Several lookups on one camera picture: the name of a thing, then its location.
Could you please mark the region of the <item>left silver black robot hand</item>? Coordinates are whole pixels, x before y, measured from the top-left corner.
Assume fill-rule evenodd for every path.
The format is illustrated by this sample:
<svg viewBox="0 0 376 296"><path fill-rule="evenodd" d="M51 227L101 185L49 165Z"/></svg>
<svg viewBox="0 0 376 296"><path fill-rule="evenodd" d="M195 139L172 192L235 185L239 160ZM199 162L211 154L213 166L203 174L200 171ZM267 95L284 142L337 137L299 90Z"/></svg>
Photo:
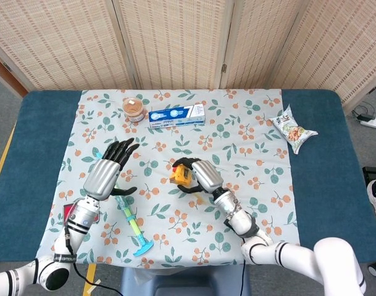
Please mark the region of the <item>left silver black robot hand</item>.
<svg viewBox="0 0 376 296"><path fill-rule="evenodd" d="M115 141L107 147L84 183L83 188L87 196L103 201L110 195L127 196L137 190L137 187L117 189L115 186L120 172L131 154L140 146L139 144L132 144L133 140L133 138L130 138L126 141Z"/></svg>

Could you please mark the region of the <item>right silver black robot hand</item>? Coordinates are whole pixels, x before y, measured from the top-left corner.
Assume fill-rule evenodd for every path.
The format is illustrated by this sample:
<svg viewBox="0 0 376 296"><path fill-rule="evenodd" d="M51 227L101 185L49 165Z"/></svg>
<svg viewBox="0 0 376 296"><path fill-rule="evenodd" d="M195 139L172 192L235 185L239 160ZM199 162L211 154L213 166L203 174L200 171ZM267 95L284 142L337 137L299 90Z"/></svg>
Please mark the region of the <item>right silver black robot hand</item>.
<svg viewBox="0 0 376 296"><path fill-rule="evenodd" d="M201 160L200 158L187 158L183 157L176 160L172 167L177 167L183 165L188 168L192 174L195 176L198 185L195 187L187 188L183 185L178 185L177 187L184 193L192 194L197 192L206 192L212 194L214 198L222 195L225 189L223 189L224 180L213 167L213 165L208 160Z"/></svg>

